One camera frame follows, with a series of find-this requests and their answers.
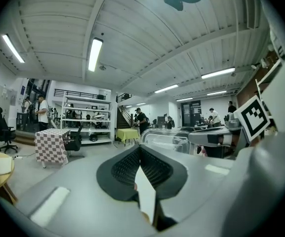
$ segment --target ceiling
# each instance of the ceiling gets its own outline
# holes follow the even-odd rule
[[[8,34],[25,60],[12,58]],[[93,38],[104,41],[95,72]],[[202,0],[178,12],[163,0],[11,0],[0,15],[0,60],[20,77],[175,99],[227,90],[251,78],[267,53],[269,26],[259,0]],[[236,67],[233,76],[201,75]]]

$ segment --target fluorescent light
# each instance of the fluorescent light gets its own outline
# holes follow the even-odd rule
[[[89,54],[88,70],[94,72],[99,52],[101,50],[103,41],[101,39],[94,38],[92,42],[91,52]]]
[[[166,88],[164,88],[164,89],[157,90],[157,91],[155,91],[154,93],[160,93],[160,92],[162,92],[162,91],[166,91],[166,90],[173,89],[173,88],[176,88],[176,87],[178,87],[177,84],[172,85],[172,86],[170,86],[170,87],[166,87]]]
[[[226,93],[226,90],[223,91],[219,91],[219,92],[214,92],[214,93],[208,93],[207,96],[212,96],[212,95],[218,95],[218,94],[222,94],[222,93]]]
[[[213,73],[209,73],[209,74],[203,75],[202,79],[206,79],[206,78],[210,78],[210,77],[216,77],[216,76],[232,73],[235,70],[236,70],[236,68],[229,68],[229,69],[219,70],[217,72],[213,72]]]
[[[20,63],[25,63],[24,60],[22,59],[22,57],[20,57],[20,55],[17,52],[17,50],[15,49],[14,45],[12,44],[12,42],[10,41],[8,35],[3,35],[2,37],[3,37],[4,41],[6,42],[6,44],[8,45],[9,49],[13,52],[13,54],[19,60],[19,62]]]
[[[180,102],[180,101],[186,101],[186,100],[191,100],[191,99],[193,99],[193,98],[190,97],[190,98],[180,99],[180,100],[176,100],[176,101],[177,101],[177,102]]]

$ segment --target railing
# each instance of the railing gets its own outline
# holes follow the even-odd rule
[[[55,89],[54,90],[54,96],[55,97],[63,97],[64,92],[66,93],[67,96],[77,96],[77,97],[88,97],[88,98],[93,98],[97,99],[97,94],[91,94],[91,93],[85,93],[85,92],[78,92],[78,91],[71,91],[71,90],[64,90],[64,89]]]
[[[118,109],[120,110],[120,112],[122,113],[122,116],[124,117],[124,119],[128,122],[128,124],[130,125],[130,127],[133,127],[133,114],[129,114],[126,110],[126,108],[121,105],[118,106]]]
[[[120,95],[120,96],[118,96],[117,98],[116,98],[116,102],[117,103],[120,103],[121,101],[124,101],[124,100],[127,100],[127,99],[129,99],[129,98],[131,98],[131,97],[133,97],[134,95],[131,95],[131,94],[128,94],[128,93],[124,93],[124,94],[122,94],[122,95]]]

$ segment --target transparent plastic cover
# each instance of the transparent plastic cover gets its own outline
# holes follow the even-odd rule
[[[141,134],[141,143],[190,154],[189,134],[190,132],[184,130],[150,128]]]

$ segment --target wooden chair leg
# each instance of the wooden chair leg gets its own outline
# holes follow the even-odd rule
[[[15,204],[17,202],[17,197],[15,196],[15,194],[13,193],[13,191],[10,189],[10,187],[8,186],[7,183],[5,183],[3,185],[4,190],[7,192],[7,194],[9,195],[11,201],[13,204]]]

